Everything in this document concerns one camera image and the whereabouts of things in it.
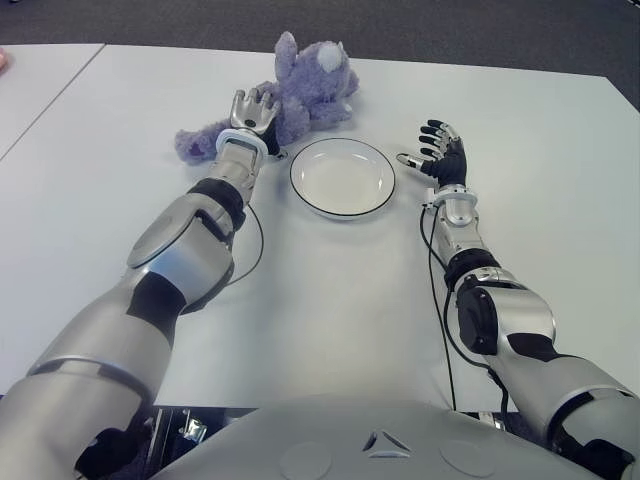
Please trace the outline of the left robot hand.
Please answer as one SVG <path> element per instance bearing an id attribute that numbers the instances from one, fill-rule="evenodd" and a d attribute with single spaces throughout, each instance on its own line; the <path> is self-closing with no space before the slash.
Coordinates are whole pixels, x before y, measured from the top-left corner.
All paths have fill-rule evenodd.
<path id="1" fill-rule="evenodd" d="M 237 90 L 229 115 L 231 127 L 257 136 L 266 144 L 269 155 L 278 156 L 280 145 L 276 126 L 281 106 L 281 102 L 274 100 L 270 92 L 261 93 L 257 88 L 249 92 Z"/>

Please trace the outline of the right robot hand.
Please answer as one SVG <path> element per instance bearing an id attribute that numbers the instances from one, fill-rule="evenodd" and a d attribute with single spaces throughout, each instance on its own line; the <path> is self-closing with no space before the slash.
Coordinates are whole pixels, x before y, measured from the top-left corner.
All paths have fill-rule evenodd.
<path id="1" fill-rule="evenodd" d="M 462 137 L 448 123 L 429 119 L 420 127 L 420 155 L 398 153 L 396 160 L 435 179 L 439 187 L 466 185 L 467 158 Z"/>

